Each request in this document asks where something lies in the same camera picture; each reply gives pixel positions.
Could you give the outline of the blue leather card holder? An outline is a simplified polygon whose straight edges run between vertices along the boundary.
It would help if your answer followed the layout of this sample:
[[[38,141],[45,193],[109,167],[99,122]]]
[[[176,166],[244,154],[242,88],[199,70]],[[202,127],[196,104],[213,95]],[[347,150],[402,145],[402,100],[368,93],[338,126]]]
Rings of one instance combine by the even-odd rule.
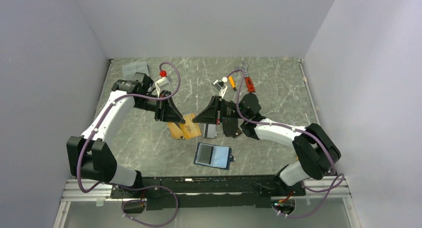
[[[214,151],[212,155],[211,164],[204,164],[204,163],[197,162],[197,154],[198,154],[198,148],[200,144],[208,144],[208,143],[198,142],[194,161],[193,161],[194,164],[211,167],[211,168],[229,170],[230,164],[235,161],[235,157],[232,155],[231,147],[208,144],[208,145],[214,146]]]

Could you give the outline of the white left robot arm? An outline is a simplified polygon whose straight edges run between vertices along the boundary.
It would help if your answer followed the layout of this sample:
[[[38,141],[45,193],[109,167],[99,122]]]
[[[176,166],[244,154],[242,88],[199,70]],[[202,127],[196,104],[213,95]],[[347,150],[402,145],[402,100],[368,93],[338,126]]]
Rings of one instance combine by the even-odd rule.
[[[108,101],[93,123],[80,136],[71,136],[67,141],[73,176],[123,186],[130,198],[142,194],[141,172],[120,165],[109,144],[132,108],[153,112],[156,121],[185,123],[171,92],[163,89],[171,79],[165,71],[160,71],[160,76],[154,82],[147,74],[137,72],[132,79],[113,84]]]

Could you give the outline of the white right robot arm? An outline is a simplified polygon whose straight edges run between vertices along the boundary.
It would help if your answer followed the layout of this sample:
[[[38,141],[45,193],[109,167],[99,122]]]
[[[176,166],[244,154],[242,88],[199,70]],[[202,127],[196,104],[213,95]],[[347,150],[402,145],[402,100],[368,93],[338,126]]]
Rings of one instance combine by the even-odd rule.
[[[308,178],[321,180],[333,171],[341,153],[319,124],[286,125],[261,115],[260,110],[254,93],[244,95],[237,104],[213,96],[208,106],[193,118],[193,122],[225,125],[227,118],[232,124],[243,119],[240,129],[245,136],[292,147],[298,160],[282,168],[274,182],[274,189],[281,196],[289,194],[298,182]]]

